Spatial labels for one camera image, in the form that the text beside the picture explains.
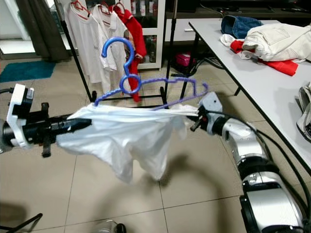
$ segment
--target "tiled floor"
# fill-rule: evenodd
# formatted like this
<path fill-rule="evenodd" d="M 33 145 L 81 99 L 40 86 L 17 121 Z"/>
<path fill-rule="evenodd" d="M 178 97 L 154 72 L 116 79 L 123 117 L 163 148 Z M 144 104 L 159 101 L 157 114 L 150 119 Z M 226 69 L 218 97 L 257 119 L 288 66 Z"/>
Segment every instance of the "tiled floor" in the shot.
<path fill-rule="evenodd" d="M 2 61 L 1 69 L 8 62 Z M 141 73 L 143 78 L 164 77 L 164 74 L 165 69 Z M 236 85 L 223 70 L 203 65 L 195 77 L 218 93 L 226 112 L 253 122 L 280 142 L 243 93 L 233 96 Z M 73 62 L 57 64 L 50 79 L 21 83 L 35 88 L 32 110 L 39 110 L 40 103 L 48 101 L 50 116 L 69 114 L 88 104 Z M 1 83 L 0 87 L 13 85 Z M 181 85 L 169 85 L 169 100 L 179 97 Z M 99 94 L 100 88 L 90 85 Z M 158 84 L 146 85 L 141 94 L 157 94 L 158 88 Z M 8 94 L 0 95 L 2 119 L 9 99 Z M 197 105 L 198 101 L 189 104 Z M 132 100 L 106 103 L 136 105 Z M 160 103 L 160 98 L 156 98 L 143 100 L 141 104 Z M 273 146 L 271 150 L 284 175 L 301 191 L 280 153 Z M 311 178 L 289 150 L 285 150 L 311 187 Z M 74 156 L 53 145 L 52 157 L 43 159 L 41 151 L 41 147 L 28 151 L 14 149 L 0 156 L 1 225 L 14 226 L 41 212 L 44 216 L 34 228 L 37 233 L 90 233 L 106 218 L 123 222 L 130 233 L 245 232 L 239 203 L 241 181 L 228 146 L 218 136 L 200 130 L 188 131 L 187 139 L 181 142 L 173 134 L 167 172 L 162 180 L 154 181 L 135 163 L 132 185 L 119 181 L 95 157 Z"/>

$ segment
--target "white t-shirt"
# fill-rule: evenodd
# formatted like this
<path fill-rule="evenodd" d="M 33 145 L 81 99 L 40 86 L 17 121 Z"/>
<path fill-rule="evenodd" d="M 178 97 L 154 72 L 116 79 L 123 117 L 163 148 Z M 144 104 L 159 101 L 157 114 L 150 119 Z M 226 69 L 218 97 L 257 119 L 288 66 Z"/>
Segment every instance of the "white t-shirt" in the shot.
<path fill-rule="evenodd" d="M 79 50 L 84 72 L 89 75 L 91 83 L 102 83 L 104 93 L 110 91 L 109 72 L 117 67 L 111 49 L 108 49 L 106 58 L 101 56 L 107 35 L 92 14 L 87 16 L 87 11 L 79 11 L 70 3 L 64 6 L 64 11 L 69 34 Z"/>
<path fill-rule="evenodd" d="M 101 12 L 99 8 L 100 4 L 94 6 L 92 13 L 94 18 L 99 22 L 104 33 L 108 36 L 107 39 L 115 36 L 124 37 L 124 32 L 127 27 L 119 19 L 115 12 L 111 12 L 109 16 Z M 116 71 L 110 73 L 111 88 L 115 89 L 119 86 L 120 78 L 124 75 L 123 65 L 126 62 L 126 53 L 124 49 L 124 44 L 121 42 L 116 42 L 111 44 L 112 55 L 116 63 Z M 124 82 L 124 87 L 130 90 L 128 81 Z"/>

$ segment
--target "red clothing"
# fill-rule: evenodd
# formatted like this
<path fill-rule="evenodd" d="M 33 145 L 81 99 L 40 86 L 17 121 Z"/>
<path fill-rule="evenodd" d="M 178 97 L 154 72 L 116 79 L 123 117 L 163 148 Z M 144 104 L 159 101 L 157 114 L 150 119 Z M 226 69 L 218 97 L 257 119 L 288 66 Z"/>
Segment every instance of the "red clothing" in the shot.
<path fill-rule="evenodd" d="M 123 14 L 118 6 L 114 6 L 113 10 L 117 13 L 121 21 L 126 25 L 128 31 L 133 36 L 136 54 L 134 60 L 129 66 L 129 71 L 131 74 L 138 74 L 138 65 L 141 61 L 141 58 L 143 58 L 147 54 L 144 37 L 142 35 L 142 27 L 140 23 L 133 17 L 130 11 L 125 9 Z M 136 89 L 138 86 L 137 80 L 133 78 L 129 78 L 129 84 L 132 90 Z M 140 101 L 138 93 L 133 94 L 132 97 L 135 102 Z"/>
<path fill-rule="evenodd" d="M 242 45 L 243 41 L 235 40 L 231 43 L 230 47 L 235 53 L 239 53 L 243 51 Z M 290 76 L 293 76 L 296 73 L 296 70 L 298 69 L 298 64 L 292 61 L 281 61 L 281 62 L 266 62 L 262 59 L 259 59 L 260 62 L 264 63 L 265 65 L 272 67 L 284 74 L 288 74 Z"/>

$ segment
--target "white garment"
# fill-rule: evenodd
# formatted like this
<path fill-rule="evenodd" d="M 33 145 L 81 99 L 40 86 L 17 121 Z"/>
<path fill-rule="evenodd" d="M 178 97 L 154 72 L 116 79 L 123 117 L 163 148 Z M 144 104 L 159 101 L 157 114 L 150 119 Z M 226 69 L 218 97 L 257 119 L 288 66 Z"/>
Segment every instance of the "white garment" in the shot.
<path fill-rule="evenodd" d="M 219 40 L 226 47 L 230 47 L 231 43 L 235 40 L 244 41 L 244 39 L 236 39 L 232 35 L 229 35 L 229 34 L 223 34 L 222 36 L 219 37 Z M 242 60 L 249 60 L 253 57 L 254 53 L 244 50 L 244 51 L 239 52 L 238 55 Z"/>
<path fill-rule="evenodd" d="M 124 37 L 124 32 L 127 30 L 127 27 L 122 23 L 118 15 L 113 11 L 109 16 L 107 16 L 101 12 L 99 6 L 100 4 L 97 4 L 93 7 L 92 14 L 104 31 L 106 40 L 115 36 Z M 124 44 L 121 42 L 115 42 L 111 44 L 110 47 L 116 64 L 116 69 L 113 71 L 113 73 L 110 73 L 110 85 L 111 89 L 113 90 L 119 87 L 119 81 L 124 75 L 123 65 L 126 62 L 126 53 Z M 128 80 L 124 82 L 124 87 L 125 89 L 130 90 Z"/>
<path fill-rule="evenodd" d="M 107 37 L 100 24 L 92 14 L 88 17 L 87 11 L 78 11 L 70 3 L 64 6 L 64 11 L 69 34 L 79 50 L 84 72 L 92 83 L 102 83 L 104 93 L 110 91 L 110 85 L 106 85 L 110 83 L 109 72 L 117 68 L 111 50 L 108 50 L 107 58 L 101 56 Z"/>
<path fill-rule="evenodd" d="M 132 180 L 134 159 L 155 179 L 160 179 L 165 171 L 173 128 L 184 139 L 187 129 L 183 116 L 197 116 L 197 108 L 177 106 L 179 110 L 154 111 L 90 104 L 68 119 L 92 119 L 92 125 L 58 135 L 56 142 L 68 152 L 95 155 L 125 182 Z"/>
<path fill-rule="evenodd" d="M 264 61 L 306 59 L 311 54 L 311 26 L 265 24 L 248 31 L 244 50 L 255 49 Z"/>

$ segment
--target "hanger hook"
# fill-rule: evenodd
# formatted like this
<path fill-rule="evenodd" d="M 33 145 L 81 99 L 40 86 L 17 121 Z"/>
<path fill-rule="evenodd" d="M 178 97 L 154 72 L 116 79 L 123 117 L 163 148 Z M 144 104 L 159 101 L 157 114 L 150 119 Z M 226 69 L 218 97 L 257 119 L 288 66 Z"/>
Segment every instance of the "hanger hook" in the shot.
<path fill-rule="evenodd" d="M 117 41 L 125 43 L 130 50 L 130 57 L 127 60 L 127 62 L 123 65 L 125 75 L 129 76 L 130 72 L 129 72 L 128 67 L 134 59 L 134 48 L 133 48 L 131 42 L 129 42 L 127 39 L 125 39 L 123 37 L 112 37 L 112 38 L 108 39 L 104 44 L 103 51 L 102 51 L 102 57 L 107 57 L 107 50 L 108 50 L 109 45 L 111 45 L 112 43 L 117 42 Z"/>

